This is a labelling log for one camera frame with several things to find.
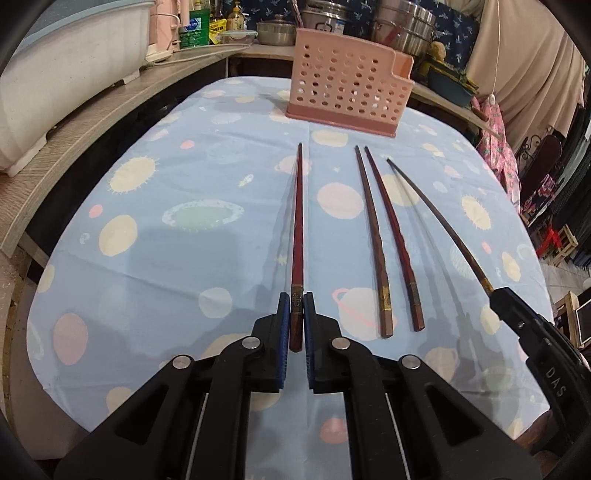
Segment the clear lidded food container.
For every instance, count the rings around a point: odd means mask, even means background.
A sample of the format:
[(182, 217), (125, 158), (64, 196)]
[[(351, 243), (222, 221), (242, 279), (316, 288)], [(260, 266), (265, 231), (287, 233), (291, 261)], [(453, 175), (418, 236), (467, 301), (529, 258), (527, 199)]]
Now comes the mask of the clear lidded food container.
[(252, 45), (257, 38), (257, 32), (253, 30), (229, 30), (218, 35), (221, 44)]

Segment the small steel lidded pot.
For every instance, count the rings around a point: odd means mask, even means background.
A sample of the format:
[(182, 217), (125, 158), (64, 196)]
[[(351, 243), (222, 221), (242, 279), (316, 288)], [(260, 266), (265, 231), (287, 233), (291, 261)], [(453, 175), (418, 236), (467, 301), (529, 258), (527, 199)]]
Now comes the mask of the small steel lidded pot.
[(297, 27), (287, 21), (283, 15), (276, 15), (273, 19), (260, 21), (256, 24), (259, 43), (267, 46), (294, 46), (296, 43)]

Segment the large steel steamer pot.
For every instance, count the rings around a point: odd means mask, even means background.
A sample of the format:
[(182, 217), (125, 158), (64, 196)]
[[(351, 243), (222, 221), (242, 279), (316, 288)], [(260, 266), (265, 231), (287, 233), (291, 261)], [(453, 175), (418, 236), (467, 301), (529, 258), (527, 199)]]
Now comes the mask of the large steel steamer pot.
[[(392, 46), (384, 44), (384, 24), (396, 23), (404, 33)], [(373, 20), (372, 40), (413, 57), (424, 55), (436, 31), (436, 16), (412, 1), (381, 1)]]

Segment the red plastic stool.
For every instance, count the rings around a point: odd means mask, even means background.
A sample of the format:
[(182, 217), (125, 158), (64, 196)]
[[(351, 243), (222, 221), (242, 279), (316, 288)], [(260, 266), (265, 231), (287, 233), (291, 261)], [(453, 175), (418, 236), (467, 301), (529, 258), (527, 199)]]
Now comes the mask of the red plastic stool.
[(542, 241), (541, 246), (536, 250), (539, 259), (548, 255), (552, 257), (551, 264), (558, 266), (565, 261), (579, 246), (578, 240), (568, 225), (560, 230), (550, 226)]

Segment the bright red chopstick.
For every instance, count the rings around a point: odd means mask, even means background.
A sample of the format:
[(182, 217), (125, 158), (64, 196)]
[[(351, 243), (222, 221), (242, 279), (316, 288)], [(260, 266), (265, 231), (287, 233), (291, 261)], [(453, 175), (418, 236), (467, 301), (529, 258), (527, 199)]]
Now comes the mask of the bright red chopstick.
[(389, 46), (392, 46), (394, 43), (396, 43), (404, 33), (404, 29), (393, 22), (390, 24), (384, 24), (384, 29), (384, 44)]

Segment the maroon chopstick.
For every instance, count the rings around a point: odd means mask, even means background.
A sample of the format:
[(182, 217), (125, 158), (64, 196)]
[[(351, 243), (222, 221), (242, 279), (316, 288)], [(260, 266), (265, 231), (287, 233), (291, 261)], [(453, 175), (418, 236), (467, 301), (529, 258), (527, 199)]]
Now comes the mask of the maroon chopstick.
[(381, 177), (380, 171), (377, 167), (376, 161), (370, 148), (368, 146), (363, 147), (367, 158), (370, 162), (370, 168), (374, 173), (376, 182), (378, 184), (379, 191), (381, 193), (383, 202), (385, 204), (387, 216), (394, 235), (394, 244), (396, 244), (398, 250), (398, 256), (401, 263), (403, 277), (406, 284), (408, 300), (411, 307), (411, 314), (413, 320), (413, 327), (416, 332), (420, 332), (425, 329), (425, 320), (423, 315), (422, 303), (418, 290), (417, 280), (412, 268), (410, 256), (406, 247), (405, 239), (401, 231), (400, 223), (396, 212), (394, 211), (393, 202), (390, 199), (388, 190), (385, 182)]

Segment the yellow bottle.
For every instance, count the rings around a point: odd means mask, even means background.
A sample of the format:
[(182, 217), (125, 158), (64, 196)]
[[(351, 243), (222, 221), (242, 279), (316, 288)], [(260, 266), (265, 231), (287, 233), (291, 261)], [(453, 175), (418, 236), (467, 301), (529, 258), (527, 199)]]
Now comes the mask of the yellow bottle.
[(245, 29), (245, 16), (243, 16), (240, 1), (235, 0), (228, 14), (228, 18), (226, 18), (226, 30), (242, 31), (243, 29)]

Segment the steel rice cooker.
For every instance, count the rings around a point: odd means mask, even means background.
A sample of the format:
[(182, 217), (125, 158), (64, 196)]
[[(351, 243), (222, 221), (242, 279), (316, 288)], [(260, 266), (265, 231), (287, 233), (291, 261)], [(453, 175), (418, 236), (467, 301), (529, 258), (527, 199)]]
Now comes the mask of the steel rice cooker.
[(301, 18), (304, 28), (342, 35), (349, 23), (349, 9), (334, 1), (310, 0)]

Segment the pink electric kettle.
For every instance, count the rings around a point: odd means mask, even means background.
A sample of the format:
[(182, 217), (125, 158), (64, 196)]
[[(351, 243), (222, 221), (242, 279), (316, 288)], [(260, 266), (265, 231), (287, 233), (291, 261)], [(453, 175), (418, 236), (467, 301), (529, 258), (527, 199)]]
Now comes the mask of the pink electric kettle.
[(168, 59), (179, 50), (178, 32), (189, 25), (191, 2), (188, 0), (156, 0), (150, 8), (148, 63)]

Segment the wooden counter shelf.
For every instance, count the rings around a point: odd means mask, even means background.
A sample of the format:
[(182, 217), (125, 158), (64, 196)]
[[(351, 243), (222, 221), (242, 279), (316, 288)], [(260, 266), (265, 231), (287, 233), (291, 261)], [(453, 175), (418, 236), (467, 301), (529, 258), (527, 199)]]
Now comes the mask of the wooden counter shelf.
[(14, 177), (1, 177), (1, 254), (11, 258), (26, 227), (57, 181), (102, 135), (166, 88), (217, 63), (263, 59), (291, 61), (294, 47), (222, 46), (204, 56), (150, 67), (128, 84), (111, 87), (73, 112)]

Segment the pink perforated utensil holder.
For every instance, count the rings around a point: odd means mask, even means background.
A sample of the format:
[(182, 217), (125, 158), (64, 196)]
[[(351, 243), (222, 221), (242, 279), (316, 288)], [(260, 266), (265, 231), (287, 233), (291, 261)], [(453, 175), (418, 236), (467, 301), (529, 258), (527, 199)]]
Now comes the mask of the pink perforated utensil holder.
[(414, 58), (352, 36), (301, 28), (286, 116), (394, 138), (412, 93)]

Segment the brown chopstick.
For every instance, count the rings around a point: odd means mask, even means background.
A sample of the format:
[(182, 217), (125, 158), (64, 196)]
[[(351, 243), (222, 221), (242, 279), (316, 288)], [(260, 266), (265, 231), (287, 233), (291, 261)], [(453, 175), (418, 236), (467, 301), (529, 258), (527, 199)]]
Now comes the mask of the brown chopstick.
[(448, 222), (445, 216), (440, 212), (440, 210), (435, 206), (435, 204), (428, 198), (428, 196), (420, 189), (420, 187), (406, 174), (403, 170), (398, 167), (394, 161), (390, 158), (387, 159), (388, 164), (397, 172), (408, 184), (409, 186), (415, 191), (415, 193), (420, 197), (420, 199), (425, 203), (425, 205), (429, 208), (435, 218), (439, 221), (441, 226), (444, 230), (448, 233), (462, 256), (464, 257), (465, 261), (469, 265), (470, 269), (474, 273), (475, 277), (477, 278), (479, 284), (485, 291), (485, 294), (490, 297), (494, 291), (493, 285), (491, 284), (490, 280), (486, 276), (484, 270), (479, 265), (476, 257), (472, 254), (469, 250), (467, 245), (464, 241), (460, 238), (459, 234), (455, 231), (452, 225)]
[(370, 242), (372, 243), (377, 287), (378, 287), (378, 307), (380, 320), (380, 333), (383, 338), (394, 336), (394, 319), (391, 304), (391, 293), (388, 273), (386, 269), (386, 258), (384, 256), (383, 242), (380, 234), (379, 220), (376, 212), (375, 202), (368, 174), (363, 164), (363, 155), (358, 145), (355, 146), (356, 162), (358, 163), (360, 177), (363, 186), (363, 197), (367, 209), (367, 215), (370, 226)]

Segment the navy leaf pattern cloth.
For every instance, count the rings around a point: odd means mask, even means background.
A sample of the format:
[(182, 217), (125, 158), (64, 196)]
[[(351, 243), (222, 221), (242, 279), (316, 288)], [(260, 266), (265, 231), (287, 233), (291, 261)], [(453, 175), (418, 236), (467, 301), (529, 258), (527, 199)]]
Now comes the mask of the navy leaf pattern cloth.
[[(346, 35), (370, 39), (372, 21), (378, 8), (378, 1), (338, 1), (349, 10), (349, 25)], [(436, 17), (435, 41), (444, 44), (446, 61), (460, 69), (465, 69), (472, 54), (480, 29), (479, 13), (464, 13), (451, 7), (450, 1), (418, 0), (416, 4), (429, 10)], [(256, 30), (260, 21), (273, 20), (276, 15), (283, 16), (290, 23), (294, 20), (290, 1), (283, 0), (245, 0), (240, 2), (242, 12), (249, 17), (249, 29)]]

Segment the blue planet pattern tablecloth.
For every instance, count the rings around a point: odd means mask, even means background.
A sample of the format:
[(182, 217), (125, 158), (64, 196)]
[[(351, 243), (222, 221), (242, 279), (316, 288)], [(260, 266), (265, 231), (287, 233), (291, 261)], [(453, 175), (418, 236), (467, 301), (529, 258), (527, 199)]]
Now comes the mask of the blue planet pattern tablecloth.
[[(503, 187), (456, 130), (407, 109), (396, 137), (297, 121), (286, 79), (218, 81), (129, 148), (76, 208), (41, 276), (27, 350), (43, 390), (95, 428), (178, 354), (242, 338), (290, 287), (297, 145), (304, 155), (304, 287), (318, 312), (377, 355), (422, 358), (511, 437), (547, 408), (517, 336), (490, 309), (428, 196), (497, 287), (551, 306), (527, 232)], [(380, 333), (370, 226), (355, 146), (375, 202), (394, 336)], [(403, 271), (368, 146), (398, 217), (422, 303), (413, 327)]]

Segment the green box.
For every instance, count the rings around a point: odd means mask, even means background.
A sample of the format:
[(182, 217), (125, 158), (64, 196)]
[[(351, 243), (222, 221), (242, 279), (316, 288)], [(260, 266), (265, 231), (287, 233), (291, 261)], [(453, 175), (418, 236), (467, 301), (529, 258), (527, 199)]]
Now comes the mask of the green box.
[(199, 9), (189, 12), (189, 24), (179, 28), (180, 48), (207, 46), (209, 44), (209, 20), (211, 10)]

